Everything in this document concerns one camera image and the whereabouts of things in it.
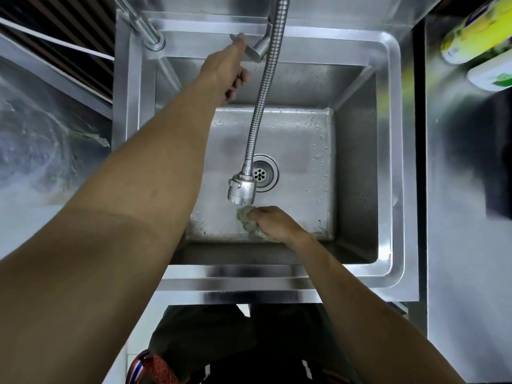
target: sponge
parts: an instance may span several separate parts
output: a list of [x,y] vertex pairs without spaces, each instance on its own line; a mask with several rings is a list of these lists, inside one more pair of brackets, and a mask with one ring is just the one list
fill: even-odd
[[270,237],[267,233],[263,232],[255,221],[247,218],[247,213],[253,209],[256,209],[256,207],[245,206],[241,209],[238,209],[237,219],[242,223],[242,226],[247,232],[249,232],[249,234],[260,237],[266,241],[272,241],[273,243],[276,243],[277,241]]

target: person's right arm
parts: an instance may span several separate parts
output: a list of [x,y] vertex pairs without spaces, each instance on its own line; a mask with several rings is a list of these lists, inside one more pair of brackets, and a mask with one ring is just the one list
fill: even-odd
[[248,218],[300,257],[334,325],[339,345],[365,384],[464,383],[406,319],[350,273],[312,235],[276,206]]

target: drain strainer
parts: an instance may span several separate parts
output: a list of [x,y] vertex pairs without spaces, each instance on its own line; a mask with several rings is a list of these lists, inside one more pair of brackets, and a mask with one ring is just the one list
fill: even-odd
[[278,181],[278,165],[270,156],[256,154],[253,158],[253,177],[256,180],[256,192],[268,191]]

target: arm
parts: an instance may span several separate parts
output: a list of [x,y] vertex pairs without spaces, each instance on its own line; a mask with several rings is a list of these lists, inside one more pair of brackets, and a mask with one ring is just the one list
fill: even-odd
[[362,382],[464,383],[438,350],[276,206],[247,217],[299,255]]
[[189,220],[215,108],[248,80],[244,48],[240,38],[210,55],[193,83],[0,262],[5,382],[102,382]]

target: stainless steel sink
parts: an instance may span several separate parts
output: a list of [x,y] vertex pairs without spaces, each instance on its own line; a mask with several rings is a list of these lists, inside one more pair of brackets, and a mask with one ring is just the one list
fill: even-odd
[[[230,44],[229,34],[245,32],[254,44],[266,24],[254,17],[148,16],[167,42],[157,53],[117,21],[113,147],[176,94],[159,72],[163,58],[185,85],[208,54]],[[393,30],[288,20],[255,150],[275,162],[275,172],[264,172],[278,180],[257,193],[254,205],[284,209],[382,298],[413,301],[411,37],[408,29]],[[169,303],[319,301],[295,254],[250,237],[235,218],[239,206],[226,198],[227,180],[243,162],[264,66],[248,59],[243,65],[253,80],[214,116],[201,192],[157,290]]]

